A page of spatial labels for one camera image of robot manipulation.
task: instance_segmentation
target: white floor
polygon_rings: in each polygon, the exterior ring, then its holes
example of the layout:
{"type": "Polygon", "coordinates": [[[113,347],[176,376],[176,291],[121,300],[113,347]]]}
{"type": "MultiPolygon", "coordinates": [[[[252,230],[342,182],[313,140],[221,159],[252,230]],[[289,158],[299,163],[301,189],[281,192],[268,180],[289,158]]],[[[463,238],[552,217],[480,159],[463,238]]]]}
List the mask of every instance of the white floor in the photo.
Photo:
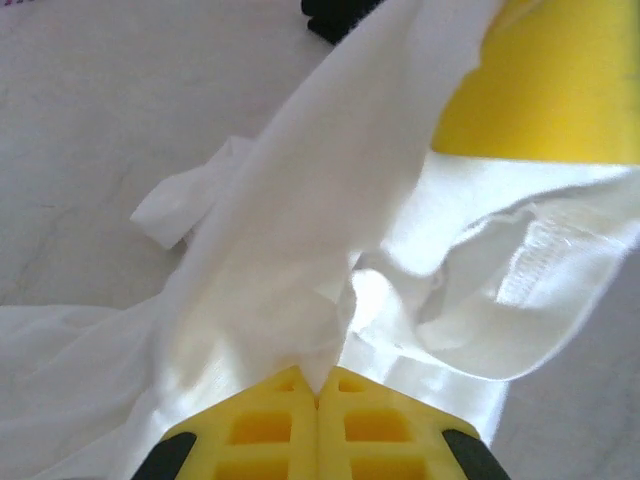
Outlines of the white floor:
{"type": "MultiPolygon", "coordinates": [[[[158,292],[182,252],[137,232],[133,209],[255,136],[329,51],[298,0],[0,8],[0,303],[158,292]]],[[[637,478],[639,277],[636,254],[581,336],[514,386],[495,442],[514,480],[637,478]]]]}

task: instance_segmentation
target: black rubber pad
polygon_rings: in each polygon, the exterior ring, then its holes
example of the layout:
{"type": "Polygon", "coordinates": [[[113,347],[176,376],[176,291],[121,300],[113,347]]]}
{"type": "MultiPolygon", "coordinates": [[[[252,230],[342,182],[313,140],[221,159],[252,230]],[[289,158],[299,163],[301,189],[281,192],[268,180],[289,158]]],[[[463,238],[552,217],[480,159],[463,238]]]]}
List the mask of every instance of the black rubber pad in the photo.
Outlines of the black rubber pad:
{"type": "Polygon", "coordinates": [[[469,480],[510,480],[481,440],[458,430],[446,430],[442,435],[469,480]]]}
{"type": "Polygon", "coordinates": [[[184,432],[163,440],[153,447],[131,480],[175,480],[196,439],[195,434],[184,432]]]}

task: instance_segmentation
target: black object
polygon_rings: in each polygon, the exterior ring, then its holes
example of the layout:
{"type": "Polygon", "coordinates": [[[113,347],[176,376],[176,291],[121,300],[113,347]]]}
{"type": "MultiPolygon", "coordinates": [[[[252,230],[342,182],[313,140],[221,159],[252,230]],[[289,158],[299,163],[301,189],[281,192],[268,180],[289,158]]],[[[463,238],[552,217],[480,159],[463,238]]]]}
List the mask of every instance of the black object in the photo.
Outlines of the black object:
{"type": "Polygon", "coordinates": [[[382,0],[302,0],[309,30],[336,45],[382,0]]]}
{"type": "Polygon", "coordinates": [[[458,430],[446,430],[442,436],[469,480],[511,480],[481,440],[458,430]]]}
{"type": "Polygon", "coordinates": [[[185,432],[163,440],[153,447],[131,480],[175,480],[196,439],[195,434],[185,432]]]}

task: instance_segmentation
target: white fabric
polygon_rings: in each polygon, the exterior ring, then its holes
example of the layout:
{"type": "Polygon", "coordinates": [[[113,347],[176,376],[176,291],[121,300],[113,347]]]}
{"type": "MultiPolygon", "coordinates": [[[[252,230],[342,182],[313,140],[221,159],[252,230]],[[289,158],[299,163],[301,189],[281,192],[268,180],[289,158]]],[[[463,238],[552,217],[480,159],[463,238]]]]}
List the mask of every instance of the white fabric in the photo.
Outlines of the white fabric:
{"type": "Polygon", "coordinates": [[[134,215],[159,243],[205,218],[157,297],[0,310],[0,478],[128,479],[166,428],[293,363],[490,441],[506,381],[579,329],[640,231],[631,169],[428,151],[498,4],[388,0],[253,146],[160,184],[134,215]]]}

